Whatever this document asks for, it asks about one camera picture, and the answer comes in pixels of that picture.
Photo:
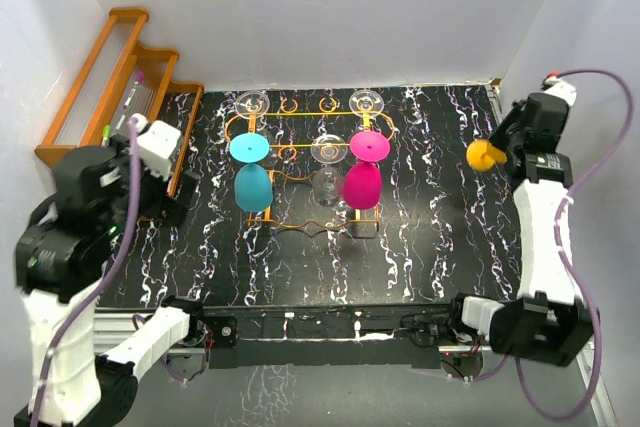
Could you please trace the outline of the orange plastic wine glass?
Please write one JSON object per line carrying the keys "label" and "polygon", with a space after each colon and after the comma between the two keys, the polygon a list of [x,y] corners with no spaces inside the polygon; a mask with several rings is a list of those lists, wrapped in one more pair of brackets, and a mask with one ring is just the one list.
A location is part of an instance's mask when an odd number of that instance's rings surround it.
{"label": "orange plastic wine glass", "polygon": [[467,147],[466,160],[468,165],[475,171],[486,172],[496,164],[504,164],[507,161],[507,156],[488,140],[477,139]]}

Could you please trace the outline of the teal plastic wine glass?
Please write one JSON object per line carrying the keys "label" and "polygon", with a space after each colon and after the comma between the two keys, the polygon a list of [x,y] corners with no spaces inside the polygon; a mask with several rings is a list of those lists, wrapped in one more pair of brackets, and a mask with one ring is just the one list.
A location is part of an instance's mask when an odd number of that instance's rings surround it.
{"label": "teal plastic wine glass", "polygon": [[234,179],[236,204],[249,213],[266,210],[273,202],[273,189],[260,162],[269,154],[268,140],[257,133],[244,133],[232,139],[229,151],[242,164]]}

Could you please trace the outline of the clear champagne flute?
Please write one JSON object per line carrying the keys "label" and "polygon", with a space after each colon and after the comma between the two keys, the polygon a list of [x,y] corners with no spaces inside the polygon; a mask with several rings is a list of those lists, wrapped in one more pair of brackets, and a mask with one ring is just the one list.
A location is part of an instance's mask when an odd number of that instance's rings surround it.
{"label": "clear champagne flute", "polygon": [[236,114],[248,122],[248,131],[263,136],[269,142],[269,153],[259,162],[266,169],[274,168],[279,160],[274,148],[275,138],[268,131],[266,124],[266,114],[270,105],[269,97],[260,91],[245,92],[235,101]]}

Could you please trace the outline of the clear large wine glass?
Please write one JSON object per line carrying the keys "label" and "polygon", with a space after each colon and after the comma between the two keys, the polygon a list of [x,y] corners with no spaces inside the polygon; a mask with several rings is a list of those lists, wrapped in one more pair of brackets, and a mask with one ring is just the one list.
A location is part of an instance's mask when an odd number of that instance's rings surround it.
{"label": "clear large wine glass", "polygon": [[361,119],[364,130],[370,130],[372,120],[384,111],[384,101],[378,92],[362,89],[354,92],[349,98],[351,112]]}

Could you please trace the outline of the clear short wine glass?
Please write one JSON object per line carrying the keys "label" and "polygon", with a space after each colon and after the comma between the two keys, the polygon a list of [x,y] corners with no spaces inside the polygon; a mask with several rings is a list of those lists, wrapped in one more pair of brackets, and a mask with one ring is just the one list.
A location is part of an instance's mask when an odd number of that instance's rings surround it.
{"label": "clear short wine glass", "polygon": [[314,200],[320,206],[332,207],[341,198],[344,176],[336,165],[345,159],[347,143],[338,135],[323,134],[312,142],[310,152],[321,164],[320,169],[312,176]]}

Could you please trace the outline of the pink plastic wine glass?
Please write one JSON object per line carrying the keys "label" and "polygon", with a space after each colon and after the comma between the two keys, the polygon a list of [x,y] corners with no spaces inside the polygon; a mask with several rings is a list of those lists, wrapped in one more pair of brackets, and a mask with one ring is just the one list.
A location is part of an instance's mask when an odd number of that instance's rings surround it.
{"label": "pink plastic wine glass", "polygon": [[382,177],[377,164],[388,157],[390,142],[381,133],[365,130],[352,137],[349,148],[357,163],[345,177],[343,198],[353,209],[373,208],[382,192]]}

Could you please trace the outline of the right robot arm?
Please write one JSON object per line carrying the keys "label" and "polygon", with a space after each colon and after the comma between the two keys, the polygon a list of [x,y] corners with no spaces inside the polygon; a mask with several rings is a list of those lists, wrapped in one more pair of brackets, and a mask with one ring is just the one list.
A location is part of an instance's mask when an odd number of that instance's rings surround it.
{"label": "right robot arm", "polygon": [[556,85],[514,103],[488,139],[467,148],[476,171],[503,165],[520,223],[521,280],[516,298],[499,302],[460,294],[446,318],[447,335],[466,344],[481,336],[493,352],[565,367],[594,328],[585,295],[565,266],[571,257],[566,204],[573,173],[557,146],[577,94]]}

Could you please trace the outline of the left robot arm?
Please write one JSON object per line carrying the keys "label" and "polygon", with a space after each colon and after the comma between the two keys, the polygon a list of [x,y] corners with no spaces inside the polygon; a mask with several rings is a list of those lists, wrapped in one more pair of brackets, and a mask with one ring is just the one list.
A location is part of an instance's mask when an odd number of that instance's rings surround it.
{"label": "left robot arm", "polygon": [[142,377],[169,349],[200,343],[199,302],[170,297],[125,341],[94,351],[95,307],[123,264],[140,217],[186,217],[198,181],[177,197],[139,147],[83,146],[53,168],[55,192],[32,212],[15,247],[16,283],[29,319],[33,387],[17,426],[113,426]]}

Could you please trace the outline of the gold metal wine glass rack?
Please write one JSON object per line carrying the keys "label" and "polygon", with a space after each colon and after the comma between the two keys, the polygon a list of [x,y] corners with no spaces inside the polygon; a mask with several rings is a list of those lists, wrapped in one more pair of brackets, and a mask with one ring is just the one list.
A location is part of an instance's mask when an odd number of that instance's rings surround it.
{"label": "gold metal wine glass rack", "polygon": [[[352,136],[341,136],[336,133],[324,131],[318,134],[313,134],[309,138],[305,138],[302,141],[297,141],[294,137],[290,139],[281,139],[277,136],[273,136],[275,138],[274,148],[277,152],[279,160],[276,166],[272,169],[266,169],[263,167],[269,174],[269,178],[271,180],[273,189],[273,202],[266,210],[261,212],[249,213],[243,210],[247,214],[245,223],[249,226],[258,225],[260,227],[267,226],[269,228],[279,230],[300,231],[305,230],[309,226],[314,226],[321,231],[341,231],[347,228],[347,226],[349,225],[371,224],[375,227],[379,227],[381,223],[380,199],[377,205],[373,208],[367,210],[353,209],[345,202],[343,198],[343,186],[341,188],[341,198],[339,202],[331,207],[333,208],[335,206],[347,206],[349,208],[349,212],[345,215],[344,221],[342,223],[324,223],[314,218],[309,218],[302,224],[286,224],[273,216],[272,208],[274,203],[274,196],[278,194],[288,182],[297,184],[303,183],[305,185],[309,185],[312,189],[312,176],[321,167],[321,164],[312,157],[310,152],[311,144],[317,137],[323,134],[335,134],[342,137],[347,143],[347,155],[342,162],[336,165],[337,169],[343,174],[345,180],[348,171],[357,163],[356,157],[351,153],[349,148],[350,140],[355,134],[365,130],[362,128],[361,119],[351,112],[349,105],[346,109],[343,109],[340,102],[332,96],[325,96],[321,98],[318,102],[318,108],[314,111],[304,111],[299,108],[299,103],[296,99],[286,97],[281,100],[280,105],[277,109],[273,110],[270,105],[270,109],[266,114],[266,124],[268,131],[270,127],[270,120],[272,118],[278,120],[280,123],[284,123],[289,118],[314,118],[320,119],[322,121],[337,118],[345,120],[352,119],[357,122],[357,125]],[[383,111],[381,114],[375,117],[372,120],[372,126],[370,130],[384,135],[389,140],[391,147],[391,140],[394,137],[396,128],[392,118],[389,115],[387,115]],[[237,115],[235,110],[235,115],[226,122],[226,125],[224,127],[224,138],[228,146],[230,147],[230,143],[234,137],[244,133],[251,133],[248,131],[248,122]]]}

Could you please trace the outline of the green capped marker pen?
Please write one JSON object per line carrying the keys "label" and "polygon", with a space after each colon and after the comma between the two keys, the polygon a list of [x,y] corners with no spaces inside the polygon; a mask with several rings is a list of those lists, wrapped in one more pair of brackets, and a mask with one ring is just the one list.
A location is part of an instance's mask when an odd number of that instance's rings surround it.
{"label": "green capped marker pen", "polygon": [[102,131],[101,145],[103,147],[107,147],[109,145],[109,138],[110,138],[110,125],[107,124],[104,126]]}

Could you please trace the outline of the pink capped marker pen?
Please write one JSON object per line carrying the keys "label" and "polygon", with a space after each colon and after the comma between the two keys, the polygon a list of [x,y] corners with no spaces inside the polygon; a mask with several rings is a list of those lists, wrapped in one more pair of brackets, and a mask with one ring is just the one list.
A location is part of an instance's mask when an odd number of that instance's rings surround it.
{"label": "pink capped marker pen", "polygon": [[129,89],[129,92],[127,94],[127,97],[125,98],[125,101],[123,102],[123,113],[121,114],[122,118],[125,118],[126,115],[128,114],[128,110],[129,110],[130,104],[133,101],[133,97],[136,93],[137,87],[144,81],[144,77],[145,77],[145,74],[142,71],[139,71],[132,84],[132,87]]}

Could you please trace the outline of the orange wooden stepped shelf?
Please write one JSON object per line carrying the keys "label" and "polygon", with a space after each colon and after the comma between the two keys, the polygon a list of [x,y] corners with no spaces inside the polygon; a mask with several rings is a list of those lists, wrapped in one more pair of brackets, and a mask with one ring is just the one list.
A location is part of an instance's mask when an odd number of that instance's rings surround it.
{"label": "orange wooden stepped shelf", "polygon": [[[168,185],[175,196],[186,171],[189,141],[204,94],[199,82],[173,78],[179,53],[153,48],[140,40],[148,12],[140,7],[113,8],[35,155],[54,167],[72,149],[97,144],[105,125],[110,133],[133,113],[178,128],[184,143]],[[125,118],[123,102],[139,71],[145,74]]]}

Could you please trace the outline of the aluminium base frame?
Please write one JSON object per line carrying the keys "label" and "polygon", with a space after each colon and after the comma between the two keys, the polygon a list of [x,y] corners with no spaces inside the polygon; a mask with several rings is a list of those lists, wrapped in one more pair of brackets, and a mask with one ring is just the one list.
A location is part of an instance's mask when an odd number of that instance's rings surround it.
{"label": "aluminium base frame", "polygon": [[16,425],[113,426],[129,412],[139,381],[171,348],[194,341],[223,367],[388,363],[395,346],[435,355],[443,339],[470,338],[467,355],[488,346],[504,359],[565,367],[587,345],[602,345],[599,315],[581,301],[543,295],[500,303],[463,296],[447,305],[343,306],[303,311],[207,310],[169,298],[133,319],[134,331],[94,351],[94,316],[75,308],[61,320],[43,312],[32,327],[35,378],[31,404]]}

